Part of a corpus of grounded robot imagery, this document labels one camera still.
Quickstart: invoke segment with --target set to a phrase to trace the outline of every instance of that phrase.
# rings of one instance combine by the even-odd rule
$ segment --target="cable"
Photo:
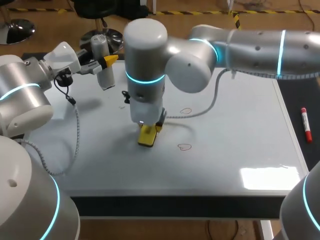
[[[239,233],[239,222],[238,222],[238,220],[235,220],[235,233],[234,233],[233,237],[231,238],[231,240],[235,240],[238,233]]]
[[[213,240],[211,232],[210,232],[210,222],[211,222],[210,220],[205,221],[205,230],[208,233],[209,240]],[[235,233],[230,240],[235,240],[238,233],[239,233],[239,222],[238,222],[238,220],[235,220]]]
[[[80,116],[79,116],[79,110],[78,110],[77,105],[74,105],[73,107],[74,107],[74,112],[75,112],[75,116],[76,116],[76,146],[75,146],[75,151],[74,151],[73,158],[72,158],[71,162],[69,163],[69,165],[67,166],[67,168],[65,168],[64,170],[62,170],[60,172],[52,172],[52,171],[50,171],[48,169],[48,166],[47,166],[46,160],[44,158],[44,155],[42,154],[41,150],[39,149],[39,147],[36,144],[34,144],[31,141],[25,140],[25,139],[20,139],[20,138],[19,139],[15,139],[15,141],[17,143],[27,144],[27,145],[31,146],[38,153],[43,168],[51,176],[59,176],[59,175],[64,175],[64,174],[68,173],[69,170],[74,165],[74,163],[75,163],[75,161],[77,159],[78,153],[79,153],[79,147],[80,147]]]
[[[303,7],[302,4],[301,4],[301,0],[298,0],[298,2],[299,2],[299,6],[300,6],[301,10],[306,14],[306,16],[308,17],[308,19],[310,20],[310,22],[311,22],[311,24],[312,24],[312,32],[314,32],[314,31],[315,31],[315,22],[314,22],[313,19],[309,16],[309,14],[305,12],[305,9],[304,9],[304,7]]]
[[[269,74],[269,73],[256,73],[256,72],[249,72],[249,71],[241,71],[241,70],[235,70],[233,71],[243,73],[243,74],[249,74],[261,78],[267,78],[267,79],[276,79],[276,80],[303,80],[303,79],[314,79],[320,76],[320,72],[312,72],[307,74],[300,74],[300,75],[276,75],[276,74]]]
[[[213,240],[210,232],[210,220],[205,221],[205,230],[208,233],[209,240]]]
[[[59,77],[59,75],[56,75],[56,76],[54,77],[54,79],[53,79],[53,84],[54,84],[54,86],[56,87],[56,89],[58,89],[59,92],[62,93],[62,94],[64,94],[64,95],[65,95],[65,98],[67,98],[67,97],[69,96],[69,95],[68,95],[68,93],[69,93],[69,86],[66,87],[66,92],[62,91],[62,90],[58,87],[58,85],[57,85],[57,77]]]
[[[226,72],[229,72],[230,69],[223,69],[221,72],[219,72],[218,76],[216,77],[215,80],[215,88],[214,88],[214,95],[213,95],[213,100],[211,102],[211,105],[204,111],[198,112],[196,114],[192,114],[192,115],[188,115],[188,116],[167,116],[167,119],[189,119],[189,118],[194,118],[194,117],[198,117],[201,116],[203,114],[206,114],[207,112],[209,112],[215,105],[217,97],[218,97],[218,90],[219,90],[219,82],[220,79],[222,77],[222,75]]]

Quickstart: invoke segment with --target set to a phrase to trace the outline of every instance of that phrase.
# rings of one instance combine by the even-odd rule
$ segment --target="white robotic arm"
[[[303,31],[239,31],[195,26],[188,39],[168,36],[153,19],[124,30],[131,119],[155,124],[162,112],[165,74],[180,90],[202,91],[216,67],[273,79],[319,76],[320,34]]]

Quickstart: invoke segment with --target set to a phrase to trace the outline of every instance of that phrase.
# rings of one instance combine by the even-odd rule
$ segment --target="floor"
[[[302,0],[305,9],[320,10],[318,0]],[[234,11],[240,10],[300,10],[298,0],[249,0],[235,1]],[[16,0],[9,8],[58,8],[68,9],[66,0]],[[219,11],[226,9],[225,0],[158,0],[157,11]],[[36,26],[32,38],[15,45],[0,45],[0,55],[48,52],[60,42],[68,42],[78,50],[81,35],[95,28],[93,20],[77,17],[73,12],[11,12],[11,18],[28,19]],[[315,31],[320,31],[320,14],[311,14]],[[213,25],[219,28],[236,28],[234,19],[225,14],[156,15],[150,16],[162,22],[172,36],[185,38],[193,26]],[[106,17],[108,26],[124,31],[128,20],[117,16]],[[312,23],[303,13],[243,13],[239,17],[243,30],[312,30]],[[278,221],[272,222],[273,230],[280,229]],[[81,240],[231,240],[236,231],[234,220],[82,220]],[[235,240],[258,240],[255,222],[239,220],[239,231]]]

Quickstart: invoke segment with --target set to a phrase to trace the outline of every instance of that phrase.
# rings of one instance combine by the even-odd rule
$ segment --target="white table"
[[[277,81],[242,73],[231,79],[226,73],[210,112],[168,119],[154,147],[147,148],[137,144],[139,128],[121,94],[127,90],[124,62],[113,70],[116,86],[107,91],[93,75],[74,76],[70,95],[80,112],[80,151],[71,172],[56,178],[69,195],[276,197],[285,196],[307,174]],[[181,92],[167,79],[163,101],[168,114],[207,108],[219,71],[198,94]],[[55,88],[45,94],[54,116],[29,140],[39,145],[48,167],[59,171],[75,149],[76,118]]]

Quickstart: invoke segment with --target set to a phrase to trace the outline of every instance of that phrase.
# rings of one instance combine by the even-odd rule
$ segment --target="small black object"
[[[59,75],[56,78],[56,81],[60,87],[68,87],[74,82],[72,76],[66,76],[66,75]]]
[[[127,91],[122,91],[121,93],[122,93],[122,95],[125,97],[124,103],[125,103],[125,104],[130,104],[130,95],[129,95],[129,92],[127,92]]]
[[[65,99],[68,100],[73,106],[77,103],[76,100],[72,96],[66,96]]]
[[[56,77],[56,81],[60,87],[69,87],[74,82],[70,69],[66,68],[60,71]]]

